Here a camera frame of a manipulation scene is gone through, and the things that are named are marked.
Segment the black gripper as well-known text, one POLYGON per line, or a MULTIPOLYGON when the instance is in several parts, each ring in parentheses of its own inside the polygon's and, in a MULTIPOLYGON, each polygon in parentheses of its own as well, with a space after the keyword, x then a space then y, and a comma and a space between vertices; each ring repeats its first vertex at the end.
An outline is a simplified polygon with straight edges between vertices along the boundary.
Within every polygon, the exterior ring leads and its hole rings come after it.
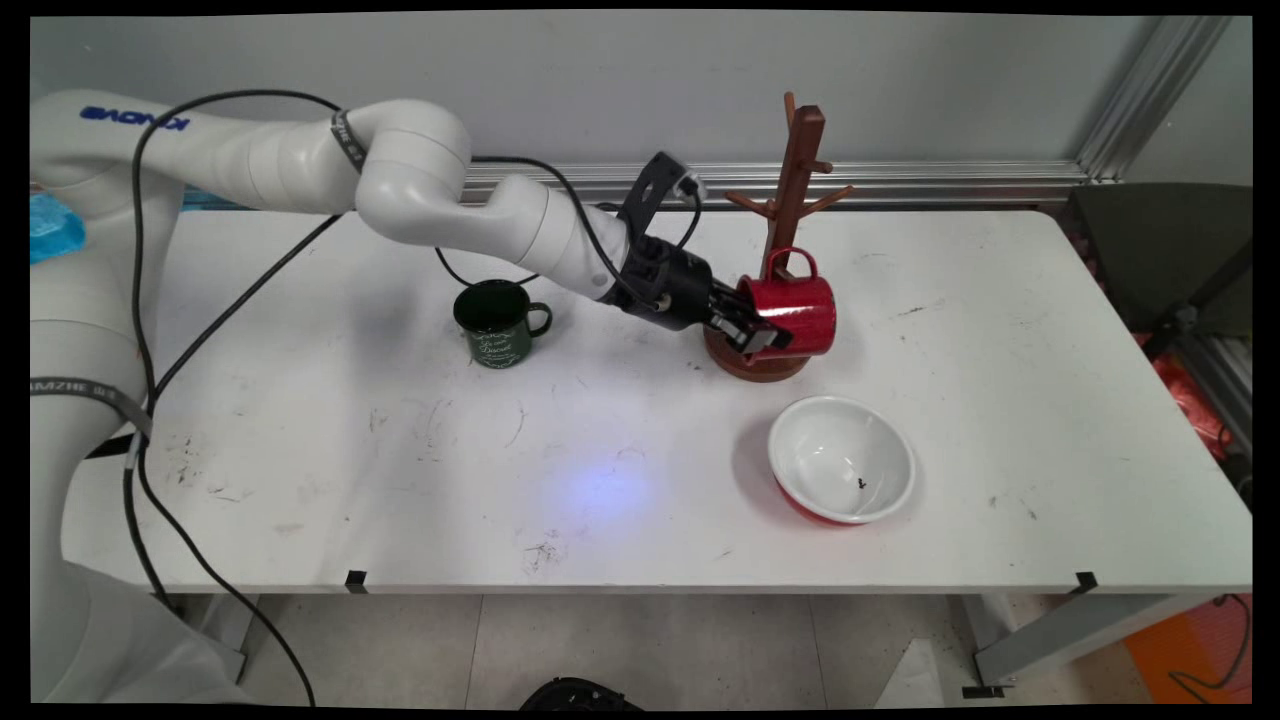
POLYGON ((652 236, 628 246, 622 265, 622 311, 668 331, 708 327, 713 316, 728 347, 742 356, 786 350, 794 334, 769 322, 749 322, 753 301, 735 287, 714 284, 701 258, 652 236))

